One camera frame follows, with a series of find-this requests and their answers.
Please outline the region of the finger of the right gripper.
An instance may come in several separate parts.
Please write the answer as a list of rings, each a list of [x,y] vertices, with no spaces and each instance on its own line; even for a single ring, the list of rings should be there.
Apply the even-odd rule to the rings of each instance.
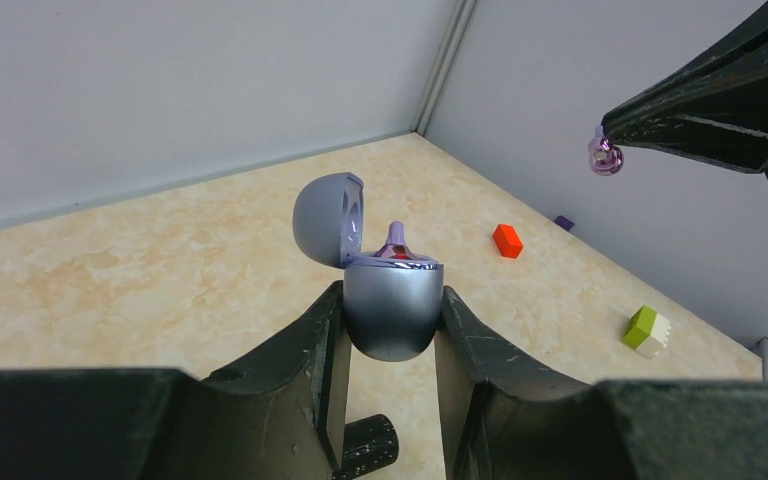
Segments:
[[[768,1],[682,68],[606,113],[617,147],[768,180]]]

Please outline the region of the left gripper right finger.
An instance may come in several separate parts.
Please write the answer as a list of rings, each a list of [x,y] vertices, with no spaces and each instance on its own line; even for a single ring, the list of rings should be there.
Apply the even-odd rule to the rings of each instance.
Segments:
[[[768,479],[768,382],[555,371],[445,287],[434,338],[450,479]]]

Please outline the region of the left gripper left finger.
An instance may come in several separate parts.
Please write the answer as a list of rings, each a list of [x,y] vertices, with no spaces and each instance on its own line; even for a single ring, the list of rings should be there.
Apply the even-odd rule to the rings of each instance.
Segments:
[[[0,479],[328,479],[350,342],[341,282],[204,379],[174,368],[0,370]]]

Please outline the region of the purple earbud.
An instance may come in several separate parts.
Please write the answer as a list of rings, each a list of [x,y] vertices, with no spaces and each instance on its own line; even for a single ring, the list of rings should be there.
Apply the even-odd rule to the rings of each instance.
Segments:
[[[400,221],[390,223],[385,244],[373,256],[399,260],[425,260],[424,256],[413,253],[407,246],[404,225]]]
[[[588,143],[588,157],[591,170],[600,176],[612,176],[624,166],[621,149],[607,138],[602,125],[595,129]]]

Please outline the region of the lavender earbud charging case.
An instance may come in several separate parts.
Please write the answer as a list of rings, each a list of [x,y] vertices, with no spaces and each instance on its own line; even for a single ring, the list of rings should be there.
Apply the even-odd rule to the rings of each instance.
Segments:
[[[292,214],[293,236],[311,260],[343,272],[343,310],[353,345],[384,362],[403,362],[430,345],[442,308],[444,266],[374,257],[362,248],[364,183],[351,172],[308,183]]]

